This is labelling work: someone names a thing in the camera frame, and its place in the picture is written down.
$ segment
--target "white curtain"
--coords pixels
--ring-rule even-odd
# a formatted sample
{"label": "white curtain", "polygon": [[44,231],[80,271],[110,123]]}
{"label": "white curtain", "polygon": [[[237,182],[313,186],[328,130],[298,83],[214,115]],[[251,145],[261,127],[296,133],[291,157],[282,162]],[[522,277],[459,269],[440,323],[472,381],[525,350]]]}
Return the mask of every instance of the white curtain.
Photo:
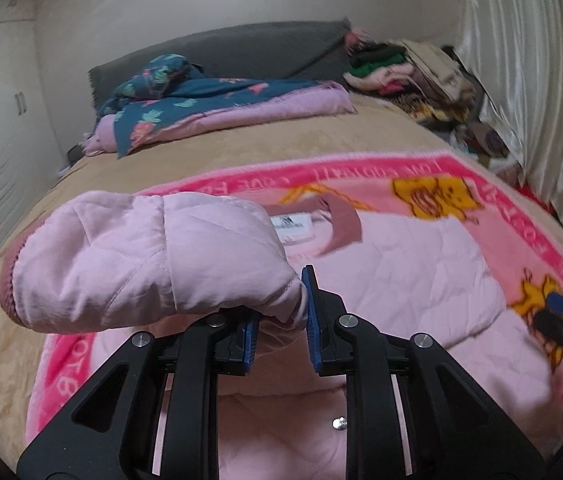
{"label": "white curtain", "polygon": [[490,97],[482,120],[563,221],[563,0],[463,0],[460,38]]}

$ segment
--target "gray headboard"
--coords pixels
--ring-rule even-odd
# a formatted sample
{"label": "gray headboard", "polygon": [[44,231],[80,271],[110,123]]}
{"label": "gray headboard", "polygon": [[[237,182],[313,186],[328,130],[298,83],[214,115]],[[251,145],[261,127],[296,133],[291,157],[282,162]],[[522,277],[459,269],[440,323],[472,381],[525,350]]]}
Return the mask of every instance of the gray headboard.
{"label": "gray headboard", "polygon": [[276,22],[199,32],[138,50],[89,72],[93,104],[99,108],[113,90],[154,57],[180,54],[208,77],[332,79],[344,84],[348,59],[346,19],[337,22]]}

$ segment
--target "pink jacket sleeve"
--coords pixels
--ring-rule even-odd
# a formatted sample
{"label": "pink jacket sleeve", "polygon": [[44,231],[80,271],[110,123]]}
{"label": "pink jacket sleeve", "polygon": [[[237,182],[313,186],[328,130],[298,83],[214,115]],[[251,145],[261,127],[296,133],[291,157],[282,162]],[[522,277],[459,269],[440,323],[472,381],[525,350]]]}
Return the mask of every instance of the pink jacket sleeve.
{"label": "pink jacket sleeve", "polygon": [[92,191],[13,241],[0,301],[15,322],[47,333],[144,326],[243,304],[276,318],[281,342],[302,324],[306,294],[254,203]]}

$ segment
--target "clothing label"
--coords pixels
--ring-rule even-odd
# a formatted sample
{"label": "clothing label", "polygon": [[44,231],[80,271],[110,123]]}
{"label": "clothing label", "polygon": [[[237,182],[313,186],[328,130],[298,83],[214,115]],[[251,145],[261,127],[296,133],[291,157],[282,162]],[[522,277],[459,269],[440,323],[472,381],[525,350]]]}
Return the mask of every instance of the clothing label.
{"label": "clothing label", "polygon": [[312,240],[313,219],[308,213],[271,216],[277,236],[283,244],[296,244]]}

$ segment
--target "knit cuff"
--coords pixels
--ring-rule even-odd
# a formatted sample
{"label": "knit cuff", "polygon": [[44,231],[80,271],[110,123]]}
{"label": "knit cuff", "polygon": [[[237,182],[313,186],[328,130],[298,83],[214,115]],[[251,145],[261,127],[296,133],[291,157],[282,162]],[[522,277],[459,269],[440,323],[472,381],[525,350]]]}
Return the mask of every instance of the knit cuff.
{"label": "knit cuff", "polygon": [[13,270],[15,269],[15,264],[19,258],[19,253],[24,248],[28,237],[32,235],[37,228],[44,225],[44,222],[46,222],[49,216],[50,214],[41,216],[37,220],[28,224],[28,226],[14,238],[4,253],[4,260],[2,261],[0,273],[0,305],[6,315],[20,326],[24,326],[24,324],[17,315],[17,310],[15,309],[15,297],[13,295]]}

